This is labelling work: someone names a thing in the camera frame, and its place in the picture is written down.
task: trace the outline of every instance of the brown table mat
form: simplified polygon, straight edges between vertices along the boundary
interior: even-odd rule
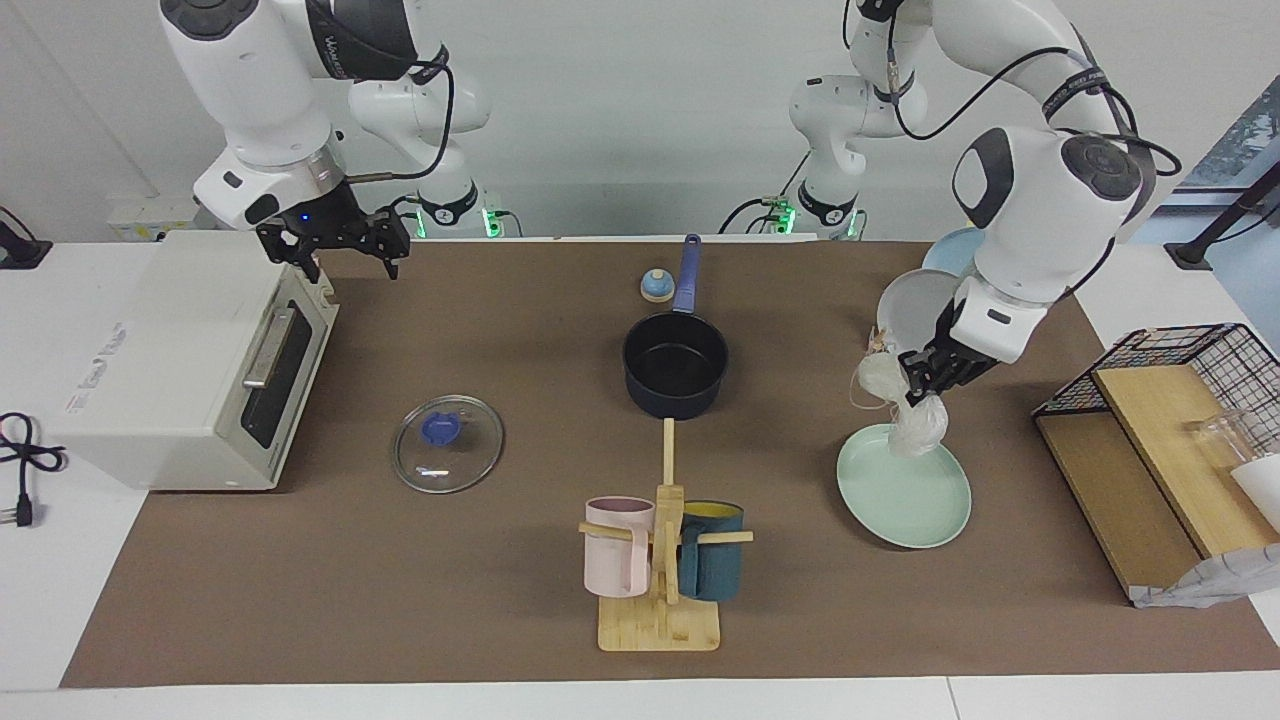
[[[1074,301],[1027,356],[947,395],[974,493],[951,544],[899,551],[840,500],[836,455],[886,419],[846,400],[881,290],[920,245],[705,247],[699,313],[731,346],[678,482],[746,507],[744,589],[714,653],[608,655],[581,585],[582,503],[652,497],[662,429],[622,383],[678,245],[419,246],[401,279],[326,255],[343,302],[280,488],[152,495],[64,687],[588,680],[1280,667],[1253,607],[1133,610],[1030,420],[1101,347]],[[471,393],[502,461],[456,496],[388,465],[406,413]]]

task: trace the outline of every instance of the black wire basket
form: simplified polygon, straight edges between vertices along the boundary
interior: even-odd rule
[[[1280,360],[1248,325],[1238,323],[1134,331],[1034,416],[1110,411],[1093,373],[1158,365],[1190,365],[1225,410],[1249,413],[1247,429],[1254,450],[1280,452]]]

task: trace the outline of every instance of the light green plate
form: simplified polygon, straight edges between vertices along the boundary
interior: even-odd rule
[[[888,450],[892,425],[854,433],[840,450],[836,479],[854,518],[902,547],[928,548],[956,538],[973,510],[969,478],[945,447],[920,457]]]

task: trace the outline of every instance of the white outlet box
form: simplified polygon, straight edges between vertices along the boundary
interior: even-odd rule
[[[189,197],[129,197],[114,201],[106,224],[125,242],[156,242],[172,231],[207,229],[197,215],[201,208]]]

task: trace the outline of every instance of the teal mug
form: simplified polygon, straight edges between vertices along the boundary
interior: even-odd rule
[[[744,511],[732,502],[695,500],[685,503],[680,528],[680,594],[723,602],[737,594],[742,579],[742,544],[698,544],[705,533],[742,529]]]

